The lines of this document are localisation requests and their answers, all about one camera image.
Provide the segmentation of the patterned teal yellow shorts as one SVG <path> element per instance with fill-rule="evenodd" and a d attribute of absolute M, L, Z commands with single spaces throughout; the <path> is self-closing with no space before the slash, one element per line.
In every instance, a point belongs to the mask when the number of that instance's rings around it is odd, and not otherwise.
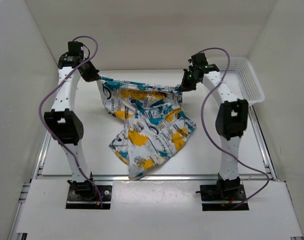
<path fill-rule="evenodd" d="M 124 121 L 109 147 L 137 180 L 180 151 L 196 129 L 184 113 L 177 86 L 119 81 L 102 77 L 97 83 L 107 112 Z"/>

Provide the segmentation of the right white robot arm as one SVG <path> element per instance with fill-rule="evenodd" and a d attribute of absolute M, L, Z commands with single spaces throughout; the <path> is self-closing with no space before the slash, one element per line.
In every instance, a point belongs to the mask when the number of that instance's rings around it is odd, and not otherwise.
<path fill-rule="evenodd" d="M 227 73 L 220 74 L 215 64 L 203 67 L 190 65 L 183 71 L 180 91 L 193 91 L 198 83 L 202 83 L 219 106 L 215 128 L 221 139 L 218 149 L 222 155 L 216 194 L 220 199 L 227 200 L 240 187 L 237 160 L 241 138 L 247 129 L 249 103 L 230 90 L 224 82 Z"/>

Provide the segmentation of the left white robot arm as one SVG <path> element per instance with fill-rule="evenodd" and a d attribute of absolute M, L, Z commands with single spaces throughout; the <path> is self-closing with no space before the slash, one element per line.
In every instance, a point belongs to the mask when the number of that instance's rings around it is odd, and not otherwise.
<path fill-rule="evenodd" d="M 81 140 L 84 127 L 74 112 L 75 96 L 78 82 L 85 73 L 97 79 L 97 71 L 91 62 L 80 68 L 77 66 L 86 60 L 83 50 L 69 50 L 61 55 L 58 62 L 59 82 L 54 103 L 50 111 L 43 115 L 46 126 L 52 137 L 61 145 L 67 157 L 72 179 L 68 181 L 72 190 L 85 200 L 91 200 L 97 195 L 93 185 L 92 172 L 89 170 L 82 151 Z"/>

